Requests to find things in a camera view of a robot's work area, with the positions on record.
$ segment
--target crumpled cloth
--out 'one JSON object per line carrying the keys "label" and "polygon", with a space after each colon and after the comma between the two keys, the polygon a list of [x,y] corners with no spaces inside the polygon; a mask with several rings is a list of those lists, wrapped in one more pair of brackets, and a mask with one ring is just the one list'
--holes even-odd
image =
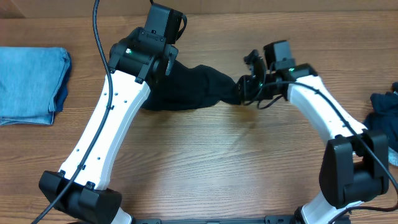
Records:
{"label": "crumpled cloth", "polygon": [[181,111],[206,108],[219,101],[240,105],[234,80],[214,68],[187,68],[175,61],[169,76],[153,87],[142,108],[152,111]]}
{"label": "crumpled cloth", "polygon": [[52,124],[71,69],[64,48],[0,47],[0,126]]}
{"label": "crumpled cloth", "polygon": [[369,130],[383,131],[389,140],[389,162],[398,166],[398,82],[392,85],[394,92],[371,96],[374,112],[370,113],[364,125]]}

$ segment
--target black metal base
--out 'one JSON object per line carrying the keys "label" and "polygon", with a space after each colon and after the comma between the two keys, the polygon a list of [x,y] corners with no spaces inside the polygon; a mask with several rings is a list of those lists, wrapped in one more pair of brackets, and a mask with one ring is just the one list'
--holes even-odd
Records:
{"label": "black metal base", "polygon": [[[160,219],[134,219],[133,224],[304,224],[297,221],[294,215],[268,215],[265,218],[224,218],[209,220],[160,220]],[[349,217],[343,217],[335,224],[351,224]]]}
{"label": "black metal base", "polygon": [[[69,183],[63,175],[64,172],[45,171],[40,178],[39,188],[50,203]],[[84,222],[111,223],[119,210],[122,195],[110,189],[93,190],[93,188],[94,185],[89,182],[85,186],[72,183],[54,208]]]}

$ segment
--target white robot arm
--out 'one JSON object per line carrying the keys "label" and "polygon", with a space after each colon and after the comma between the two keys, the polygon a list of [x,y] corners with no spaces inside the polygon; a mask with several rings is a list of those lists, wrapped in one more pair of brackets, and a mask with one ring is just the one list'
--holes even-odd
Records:
{"label": "white robot arm", "polygon": [[[174,224],[184,221],[162,222],[160,220],[135,220],[120,208],[121,194],[108,189],[111,171],[116,154],[126,132],[143,102],[148,98],[150,87],[157,83],[162,75],[168,75],[178,50],[172,46],[181,36],[184,28],[178,31],[181,20],[186,26],[186,17],[178,11],[152,4],[145,28],[137,28],[128,37],[115,44],[108,62],[112,71],[113,100],[108,118],[103,126],[80,173],[73,179],[78,165],[82,161],[91,140],[100,127],[102,115],[106,111],[109,92],[108,80],[98,104],[76,148],[61,165],[58,172],[45,171],[39,187],[57,210],[70,216],[95,224]],[[255,76],[243,77],[237,87],[240,96],[246,100],[246,84],[251,87],[268,82],[290,81],[312,86],[323,93],[343,115],[344,119],[357,134],[372,142],[375,154],[387,166],[387,139],[383,135],[365,133],[365,126],[353,119],[329,94],[321,78],[309,65],[295,66],[286,42],[276,42],[265,46],[267,62],[272,62],[275,74],[266,74],[262,70]],[[258,54],[252,55],[246,63],[259,63]],[[353,149],[352,132],[336,115],[336,111],[319,94],[302,86],[288,84],[275,85],[272,88],[257,90],[253,101],[272,99],[282,94],[286,100],[305,115],[326,145],[325,156],[320,173],[321,192],[310,203],[299,208],[291,217],[289,224],[326,224],[345,208],[359,205],[384,194],[388,189],[388,179],[374,164],[355,164],[354,152],[362,154],[361,149]],[[274,224],[272,217],[266,217],[255,223]],[[247,220],[193,221],[187,223],[252,223]]]}

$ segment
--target wooden table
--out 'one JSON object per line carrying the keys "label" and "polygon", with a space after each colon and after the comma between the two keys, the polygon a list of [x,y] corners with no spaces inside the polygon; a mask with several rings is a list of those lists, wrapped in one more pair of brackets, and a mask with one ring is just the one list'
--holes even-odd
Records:
{"label": "wooden table", "polygon": [[[146,17],[101,17],[105,52]],[[298,63],[311,63],[358,120],[371,93],[398,80],[398,12],[319,12],[188,16],[177,43],[188,67],[212,66],[236,81],[243,57],[287,39]],[[0,45],[65,47],[73,71],[64,111],[53,126],[0,128],[0,223],[30,223],[48,204],[37,184],[58,170],[98,101],[104,68],[90,18],[3,19]],[[216,106],[195,111],[141,110],[116,159],[111,189],[137,218],[233,218],[292,214],[318,193],[324,145],[288,102],[265,111]],[[391,167],[398,177],[398,169]],[[390,190],[369,205],[391,206]],[[354,212],[354,223],[397,223],[398,212]],[[52,210],[42,223],[72,218]]]}

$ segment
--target black joint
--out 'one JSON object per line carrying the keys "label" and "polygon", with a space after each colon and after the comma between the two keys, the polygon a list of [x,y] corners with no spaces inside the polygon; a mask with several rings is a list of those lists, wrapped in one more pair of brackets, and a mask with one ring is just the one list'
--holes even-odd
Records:
{"label": "black joint", "polygon": [[84,170],[84,169],[86,169],[86,165],[83,165],[83,167],[81,167],[80,165],[77,165],[77,169],[82,169],[82,170]]}
{"label": "black joint", "polygon": [[89,189],[89,190],[93,190],[95,187],[95,184],[88,181],[87,184],[85,185],[85,188]]}
{"label": "black joint", "polygon": [[61,170],[60,172],[58,172],[58,176],[60,177],[64,177],[66,174],[66,172],[64,170]]}
{"label": "black joint", "polygon": [[[382,164],[388,167],[386,135],[378,131],[368,131],[359,134],[358,137],[368,145]],[[363,160],[354,162],[353,152]],[[354,136],[336,136],[328,141],[319,184],[326,201],[337,209],[344,208],[352,202],[368,202],[385,194],[389,186],[387,175]]]}
{"label": "black joint", "polygon": [[305,221],[303,219],[303,215],[301,213],[301,210],[303,209],[303,207],[299,207],[296,209],[296,211],[294,211],[294,218],[291,219],[290,224],[304,224]]}
{"label": "black joint", "polygon": [[[39,188],[50,203],[70,184],[70,180],[60,177],[59,173],[45,171],[39,181]],[[57,202],[54,208],[84,223],[111,223],[119,210],[122,196],[111,189],[93,190],[94,186],[92,182],[86,185],[72,182],[62,202]]]}
{"label": "black joint", "polygon": [[267,66],[270,68],[271,64],[274,63],[274,70],[292,68],[295,66],[295,60],[287,40],[273,42],[264,46],[264,54],[266,56]]}
{"label": "black joint", "polygon": [[142,84],[143,82],[144,82],[144,80],[142,78],[139,78],[139,77],[136,78],[136,83]]}

